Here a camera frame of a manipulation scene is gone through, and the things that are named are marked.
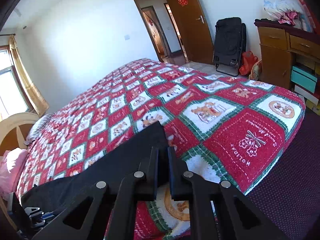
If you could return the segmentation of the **pink folded blanket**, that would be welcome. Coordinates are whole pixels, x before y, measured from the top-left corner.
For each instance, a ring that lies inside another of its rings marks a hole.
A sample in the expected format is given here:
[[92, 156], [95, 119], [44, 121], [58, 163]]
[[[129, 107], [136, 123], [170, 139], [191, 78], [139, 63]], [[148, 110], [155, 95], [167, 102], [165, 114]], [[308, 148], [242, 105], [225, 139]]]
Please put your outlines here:
[[9, 194], [17, 189], [20, 176], [22, 174], [28, 151], [16, 148], [5, 151], [1, 160], [1, 198], [5, 201], [9, 199]]

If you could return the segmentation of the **window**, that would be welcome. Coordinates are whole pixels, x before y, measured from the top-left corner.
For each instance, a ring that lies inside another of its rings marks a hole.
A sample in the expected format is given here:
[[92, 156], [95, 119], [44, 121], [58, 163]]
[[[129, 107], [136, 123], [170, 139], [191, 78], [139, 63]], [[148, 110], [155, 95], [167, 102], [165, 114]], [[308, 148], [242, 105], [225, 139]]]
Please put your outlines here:
[[31, 110], [8, 46], [1, 46], [0, 86], [1, 121], [11, 115]]

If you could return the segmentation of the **red patchwork cartoon bedspread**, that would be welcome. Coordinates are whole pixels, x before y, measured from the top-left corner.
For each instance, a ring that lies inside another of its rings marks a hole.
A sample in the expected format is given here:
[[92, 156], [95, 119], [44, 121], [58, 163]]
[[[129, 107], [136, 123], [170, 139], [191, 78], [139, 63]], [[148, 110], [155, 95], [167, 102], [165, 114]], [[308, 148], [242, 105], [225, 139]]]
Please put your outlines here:
[[285, 88], [140, 59], [54, 113], [28, 146], [16, 193], [21, 202], [33, 187], [80, 174], [156, 122], [189, 170], [248, 193], [287, 149], [304, 115], [305, 103]]

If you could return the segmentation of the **brown wooden cabinet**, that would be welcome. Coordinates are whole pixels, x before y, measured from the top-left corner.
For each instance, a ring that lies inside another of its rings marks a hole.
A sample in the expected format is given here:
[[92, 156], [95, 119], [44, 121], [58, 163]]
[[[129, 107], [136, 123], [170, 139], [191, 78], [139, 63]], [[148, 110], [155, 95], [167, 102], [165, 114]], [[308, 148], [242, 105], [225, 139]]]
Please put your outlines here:
[[261, 81], [291, 89], [293, 66], [308, 69], [318, 78], [319, 35], [279, 24], [267, 19], [256, 19], [262, 59]]

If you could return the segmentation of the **striped pillow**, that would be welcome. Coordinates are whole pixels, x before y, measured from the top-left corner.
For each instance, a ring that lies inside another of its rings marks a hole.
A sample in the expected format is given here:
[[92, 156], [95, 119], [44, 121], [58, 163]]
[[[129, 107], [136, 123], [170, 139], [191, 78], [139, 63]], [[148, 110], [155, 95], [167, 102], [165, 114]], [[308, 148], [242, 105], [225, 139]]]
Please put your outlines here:
[[53, 115], [54, 115], [53, 113], [46, 114], [43, 117], [41, 117], [39, 120], [37, 120], [37, 122], [35, 122], [35, 124], [30, 129], [26, 137], [26, 140], [24, 142], [26, 146], [30, 145], [33, 141], [35, 141], [40, 136], [40, 134], [43, 132], [45, 127], [48, 125], [48, 123], [52, 119]]

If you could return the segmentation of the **clutter pile on cabinet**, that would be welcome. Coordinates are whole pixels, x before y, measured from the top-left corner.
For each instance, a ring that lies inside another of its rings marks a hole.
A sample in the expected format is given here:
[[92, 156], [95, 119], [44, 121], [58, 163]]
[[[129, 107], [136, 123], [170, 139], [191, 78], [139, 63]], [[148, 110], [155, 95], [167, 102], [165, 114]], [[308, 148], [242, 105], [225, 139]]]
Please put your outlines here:
[[319, 20], [304, 0], [264, 0], [264, 10], [270, 20], [287, 24], [310, 33], [319, 32]]

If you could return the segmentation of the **teal storage box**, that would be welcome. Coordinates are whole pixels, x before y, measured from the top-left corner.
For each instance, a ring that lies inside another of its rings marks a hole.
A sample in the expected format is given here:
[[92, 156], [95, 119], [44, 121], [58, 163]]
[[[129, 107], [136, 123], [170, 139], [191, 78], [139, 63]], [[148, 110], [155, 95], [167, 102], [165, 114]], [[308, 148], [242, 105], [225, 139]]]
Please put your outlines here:
[[291, 81], [314, 93], [318, 78], [308, 69], [293, 66], [291, 70]]

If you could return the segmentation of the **brown wooden door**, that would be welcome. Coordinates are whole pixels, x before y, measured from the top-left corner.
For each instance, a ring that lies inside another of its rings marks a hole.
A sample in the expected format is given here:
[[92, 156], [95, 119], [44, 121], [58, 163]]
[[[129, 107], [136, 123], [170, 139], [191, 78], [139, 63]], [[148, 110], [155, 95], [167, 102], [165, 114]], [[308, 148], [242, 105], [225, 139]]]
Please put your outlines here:
[[178, 26], [188, 60], [211, 64], [214, 46], [199, 0], [188, 0], [188, 4], [183, 7], [177, 0], [167, 2]]

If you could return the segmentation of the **yellow patterned curtain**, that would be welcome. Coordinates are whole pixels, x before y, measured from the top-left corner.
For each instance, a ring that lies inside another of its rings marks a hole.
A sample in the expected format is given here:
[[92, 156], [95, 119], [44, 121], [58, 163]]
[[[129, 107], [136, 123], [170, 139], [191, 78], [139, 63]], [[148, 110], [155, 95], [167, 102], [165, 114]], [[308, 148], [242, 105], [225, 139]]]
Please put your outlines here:
[[14, 66], [19, 76], [20, 82], [23, 86], [23, 89], [35, 112], [38, 114], [39, 117], [42, 117], [49, 109], [48, 102], [44, 99], [39, 89], [35, 86], [29, 74], [27, 73], [18, 51], [15, 36], [13, 34], [9, 35], [8, 41], [10, 52], [14, 61]]

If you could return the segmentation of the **black folded chair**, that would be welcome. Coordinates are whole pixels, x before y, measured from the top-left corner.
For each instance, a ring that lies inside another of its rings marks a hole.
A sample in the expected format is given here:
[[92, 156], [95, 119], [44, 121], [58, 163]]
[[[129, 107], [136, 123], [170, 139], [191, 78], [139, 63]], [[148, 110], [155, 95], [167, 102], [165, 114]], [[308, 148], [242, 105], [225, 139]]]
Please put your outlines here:
[[246, 25], [239, 17], [224, 18], [217, 21], [215, 30], [216, 71], [236, 77], [242, 65], [242, 53], [246, 51]]

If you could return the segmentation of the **black pants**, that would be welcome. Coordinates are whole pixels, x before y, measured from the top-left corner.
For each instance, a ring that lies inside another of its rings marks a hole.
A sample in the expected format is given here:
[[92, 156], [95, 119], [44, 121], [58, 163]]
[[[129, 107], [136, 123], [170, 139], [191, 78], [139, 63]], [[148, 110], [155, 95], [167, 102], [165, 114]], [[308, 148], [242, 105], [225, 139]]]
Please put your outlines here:
[[156, 122], [135, 134], [80, 174], [33, 187], [21, 197], [22, 207], [39, 207], [43, 212], [54, 211], [67, 205], [84, 189], [99, 181], [105, 181], [114, 193], [122, 179], [138, 171], [140, 162], [150, 157], [153, 147], [159, 149], [157, 186], [161, 187], [169, 182], [167, 163], [169, 144], [164, 127]]

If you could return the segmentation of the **red plastic bag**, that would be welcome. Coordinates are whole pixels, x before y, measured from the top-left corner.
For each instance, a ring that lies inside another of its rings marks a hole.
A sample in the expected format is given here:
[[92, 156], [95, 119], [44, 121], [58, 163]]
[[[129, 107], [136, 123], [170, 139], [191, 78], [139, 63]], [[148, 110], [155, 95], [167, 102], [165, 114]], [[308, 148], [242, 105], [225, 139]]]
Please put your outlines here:
[[255, 56], [251, 51], [243, 52], [241, 56], [241, 66], [239, 68], [239, 73], [243, 76], [248, 75], [251, 72], [254, 64], [257, 62], [258, 57]]

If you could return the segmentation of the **cream and brown headboard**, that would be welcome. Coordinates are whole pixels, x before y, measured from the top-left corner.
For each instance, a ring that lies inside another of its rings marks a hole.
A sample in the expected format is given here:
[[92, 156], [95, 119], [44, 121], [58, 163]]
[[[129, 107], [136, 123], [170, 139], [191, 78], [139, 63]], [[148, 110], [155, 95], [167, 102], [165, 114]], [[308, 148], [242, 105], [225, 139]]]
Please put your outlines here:
[[26, 149], [24, 144], [33, 125], [39, 120], [34, 113], [14, 114], [0, 122], [0, 155], [16, 148]]

